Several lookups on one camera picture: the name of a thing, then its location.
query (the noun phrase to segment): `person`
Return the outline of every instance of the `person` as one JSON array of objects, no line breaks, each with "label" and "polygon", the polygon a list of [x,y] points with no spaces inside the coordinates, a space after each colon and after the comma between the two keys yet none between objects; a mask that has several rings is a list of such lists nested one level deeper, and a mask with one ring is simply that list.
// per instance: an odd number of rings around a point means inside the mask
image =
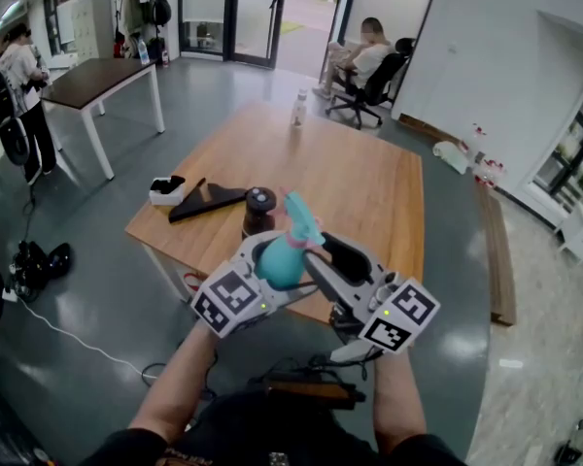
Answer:
[{"label": "person", "polygon": [[[56,165],[53,141],[37,92],[49,76],[37,67],[30,47],[30,31],[25,24],[16,25],[7,36],[9,45],[0,56],[0,72],[15,97],[16,116],[21,119],[28,137],[30,155],[24,164],[24,176],[32,185],[41,175],[42,167],[47,175]],[[35,143],[41,153],[41,165]]]},{"label": "person", "polygon": [[385,37],[384,28],[376,17],[368,17],[360,26],[363,43],[354,50],[346,50],[336,42],[328,44],[328,68],[326,80],[313,88],[315,94],[329,100],[332,84],[346,86],[347,75],[352,72],[352,82],[357,88],[364,88],[367,80],[376,72],[393,45]]},{"label": "person", "polygon": [[149,390],[129,427],[81,466],[372,464],[463,466],[428,435],[407,353],[375,361],[373,427],[378,452],[315,404],[244,391],[196,410],[218,337],[199,320]]}]

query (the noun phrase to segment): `white box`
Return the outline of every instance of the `white box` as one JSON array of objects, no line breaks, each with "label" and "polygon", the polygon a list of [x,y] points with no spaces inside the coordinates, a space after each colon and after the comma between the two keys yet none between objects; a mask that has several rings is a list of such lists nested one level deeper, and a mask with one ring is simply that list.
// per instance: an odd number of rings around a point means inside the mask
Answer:
[{"label": "white box", "polygon": [[[170,182],[170,178],[155,178],[154,182]],[[157,191],[149,190],[149,200],[154,206],[178,206],[184,202],[185,183],[180,184],[170,193],[164,195]]]}]

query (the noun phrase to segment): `office chair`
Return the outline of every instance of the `office chair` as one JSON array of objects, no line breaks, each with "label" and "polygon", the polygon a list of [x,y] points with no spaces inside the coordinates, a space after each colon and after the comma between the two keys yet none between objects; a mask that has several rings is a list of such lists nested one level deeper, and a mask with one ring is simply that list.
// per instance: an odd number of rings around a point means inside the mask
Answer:
[{"label": "office chair", "polygon": [[[393,103],[394,100],[389,98],[389,91],[391,90],[390,83],[397,71],[399,71],[399,69],[401,69],[401,67],[408,61],[408,58],[410,58],[414,41],[415,40],[412,38],[401,38],[397,40],[395,43],[395,53],[390,53],[384,58],[380,67],[378,67],[376,72],[371,75],[369,80],[367,80],[367,84],[364,88],[358,88],[354,85],[352,82],[352,76],[355,73],[354,71],[348,71],[345,86],[347,96],[334,95],[330,101],[330,104],[333,107],[326,109],[326,115],[330,116],[332,111],[352,109],[357,115],[357,129],[360,129],[362,127],[360,112],[363,111],[364,113],[378,118],[376,127],[382,126],[382,118],[371,111],[369,106],[377,106],[387,101]],[[334,107],[337,99],[342,100],[344,103]]]}]

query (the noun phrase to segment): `extension cord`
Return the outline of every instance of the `extension cord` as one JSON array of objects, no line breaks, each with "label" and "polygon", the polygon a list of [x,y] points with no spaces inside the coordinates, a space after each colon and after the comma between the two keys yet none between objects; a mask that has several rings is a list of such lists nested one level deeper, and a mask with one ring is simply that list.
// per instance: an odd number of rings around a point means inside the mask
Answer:
[{"label": "extension cord", "polygon": [[135,373],[137,373],[141,378],[150,378],[152,380],[157,380],[157,377],[151,376],[151,375],[145,375],[142,371],[139,371],[138,368],[136,368],[136,366],[134,366],[131,362],[125,361],[123,359],[117,359],[116,357],[113,357],[112,355],[109,355],[108,353],[106,353],[104,350],[100,349],[99,347],[93,347],[90,346],[89,344],[86,344],[85,342],[83,342],[82,340],[80,340],[76,335],[74,335],[73,333],[69,333],[68,331],[65,330],[61,330],[60,328],[56,328],[53,324],[51,324],[47,319],[45,319],[43,316],[38,315],[37,313],[35,313],[32,309],[30,309],[26,303],[21,300],[21,304],[23,305],[24,308],[26,308],[26,310],[32,314],[34,317],[36,317],[37,319],[40,319],[41,321],[43,321],[50,329],[57,331],[58,333],[62,333],[63,335],[67,335],[68,337],[73,338],[76,342],[78,342],[81,346],[83,346],[85,349],[89,349],[89,350],[93,350],[95,352],[99,352],[101,353],[104,357],[110,359],[113,362],[117,362],[119,364],[124,364],[125,366],[129,367],[131,370],[133,370]]}]

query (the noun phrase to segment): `teal toy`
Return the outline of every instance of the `teal toy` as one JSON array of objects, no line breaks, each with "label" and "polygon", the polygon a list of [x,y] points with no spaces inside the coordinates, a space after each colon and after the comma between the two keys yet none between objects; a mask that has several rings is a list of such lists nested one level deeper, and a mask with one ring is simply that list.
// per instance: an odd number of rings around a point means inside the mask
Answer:
[{"label": "teal toy", "polygon": [[278,289],[298,285],[304,273],[304,250],[326,241],[311,211],[297,192],[288,193],[283,205],[285,214],[293,220],[293,227],[263,251],[255,269],[259,278],[268,280]]}]

